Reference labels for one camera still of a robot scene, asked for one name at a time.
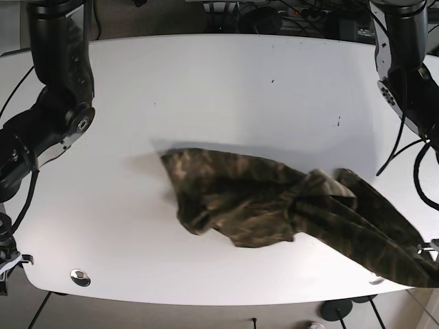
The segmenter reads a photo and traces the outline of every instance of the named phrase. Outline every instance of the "gray floor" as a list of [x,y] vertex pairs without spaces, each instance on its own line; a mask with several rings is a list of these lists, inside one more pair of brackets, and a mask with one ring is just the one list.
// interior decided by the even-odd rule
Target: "gray floor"
[[[426,304],[431,290],[414,293]],[[18,269],[11,276],[9,296],[0,297],[0,328],[27,328],[45,295],[45,291],[34,288]],[[387,329],[416,329],[423,313],[405,291],[378,295],[375,303]],[[52,294],[34,329],[251,329],[252,317],[258,319],[258,329],[304,329],[306,320],[319,320],[320,304],[177,306]],[[321,322],[327,329],[341,328],[339,323]],[[369,304],[354,304],[346,326],[349,329],[379,328]]]

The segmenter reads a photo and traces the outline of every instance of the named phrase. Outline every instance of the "camouflage cloth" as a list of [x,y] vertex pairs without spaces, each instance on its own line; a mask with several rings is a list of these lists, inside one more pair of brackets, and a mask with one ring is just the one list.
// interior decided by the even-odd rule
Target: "camouflage cloth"
[[307,233],[368,270],[410,287],[439,287],[438,267],[418,231],[373,187],[348,169],[336,180],[282,163],[205,149],[162,157],[192,234],[213,228],[237,247],[293,241]]

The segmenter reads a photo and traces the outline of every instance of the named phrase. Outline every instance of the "floor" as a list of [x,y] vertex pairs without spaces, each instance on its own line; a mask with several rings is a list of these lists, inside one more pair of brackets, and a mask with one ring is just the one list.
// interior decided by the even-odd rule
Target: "floor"
[[[21,9],[20,44],[24,48],[29,46],[29,36],[23,3]],[[183,0],[149,0],[140,8],[131,0],[98,0],[98,12],[103,26],[101,39],[202,33],[207,20],[200,3]],[[95,21],[92,32],[97,35]],[[26,328],[47,292],[33,287],[21,269],[14,272],[9,283],[9,296],[0,297],[1,327]],[[431,295],[430,290],[415,290],[414,293],[423,304]],[[387,329],[415,329],[423,313],[405,291],[379,295],[375,303]],[[52,295],[34,329],[251,329],[252,317],[258,319],[258,329],[303,329],[307,320],[323,322],[318,315],[320,304],[177,306]],[[339,323],[324,324],[327,329],[341,328]],[[374,329],[379,324],[369,304],[354,304],[354,310],[346,318],[346,326]]]

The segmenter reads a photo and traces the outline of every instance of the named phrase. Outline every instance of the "round metal button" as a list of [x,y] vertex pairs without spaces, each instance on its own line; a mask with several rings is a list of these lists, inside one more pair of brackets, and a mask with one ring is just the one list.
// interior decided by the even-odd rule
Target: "round metal button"
[[74,269],[72,272],[70,272],[70,277],[74,283],[81,287],[87,287],[90,285],[91,282],[87,273],[85,273],[81,269]]

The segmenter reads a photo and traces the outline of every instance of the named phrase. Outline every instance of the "black stand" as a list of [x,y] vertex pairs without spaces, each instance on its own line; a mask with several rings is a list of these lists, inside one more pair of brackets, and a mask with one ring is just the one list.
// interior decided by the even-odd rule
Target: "black stand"
[[346,325],[343,319],[352,311],[351,300],[329,300],[320,307],[320,316],[327,321],[340,321],[343,329],[346,329]]
[[357,303],[357,304],[363,304],[363,303],[370,302],[370,305],[372,305],[373,311],[375,312],[375,315],[377,316],[377,319],[378,319],[379,324],[381,325],[381,328],[385,329],[383,320],[381,320],[381,317],[379,316],[377,307],[375,306],[375,303],[373,302],[373,299],[376,296],[377,295],[371,295],[371,296],[356,297],[356,298],[351,298],[351,299],[354,303]]

